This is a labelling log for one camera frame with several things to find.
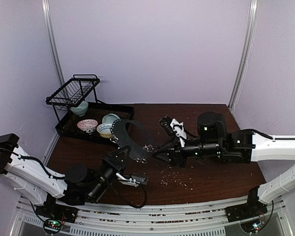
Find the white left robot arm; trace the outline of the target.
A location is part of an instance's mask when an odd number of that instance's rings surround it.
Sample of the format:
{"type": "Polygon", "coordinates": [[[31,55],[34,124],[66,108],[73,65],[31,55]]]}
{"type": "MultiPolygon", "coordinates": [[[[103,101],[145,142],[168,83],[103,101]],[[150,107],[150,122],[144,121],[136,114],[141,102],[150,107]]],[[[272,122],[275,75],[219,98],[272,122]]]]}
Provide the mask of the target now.
{"type": "Polygon", "coordinates": [[[138,185],[134,177],[123,175],[125,162],[118,157],[128,154],[129,146],[106,154],[99,169],[89,169],[80,163],[60,174],[28,155],[18,141],[19,137],[13,133],[0,136],[0,177],[7,179],[34,205],[41,206],[50,218],[57,218],[61,208],[48,198],[82,206],[86,202],[98,202],[114,180],[138,185]]]}

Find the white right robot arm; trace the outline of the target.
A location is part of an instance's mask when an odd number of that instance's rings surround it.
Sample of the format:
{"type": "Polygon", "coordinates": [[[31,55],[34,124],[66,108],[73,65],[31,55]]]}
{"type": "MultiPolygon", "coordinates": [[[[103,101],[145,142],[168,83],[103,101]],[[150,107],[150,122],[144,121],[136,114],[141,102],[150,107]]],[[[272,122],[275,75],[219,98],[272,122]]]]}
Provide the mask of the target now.
{"type": "MultiPolygon", "coordinates": [[[[152,156],[171,166],[185,167],[188,159],[217,158],[221,162],[249,164],[265,160],[293,160],[295,135],[268,135],[255,129],[228,132],[223,114],[205,112],[197,116],[198,135],[190,134],[182,122],[168,116],[160,125],[170,136],[152,156]]],[[[252,188],[242,213],[254,216],[263,206],[295,188],[295,163],[275,179],[252,188]]]]}

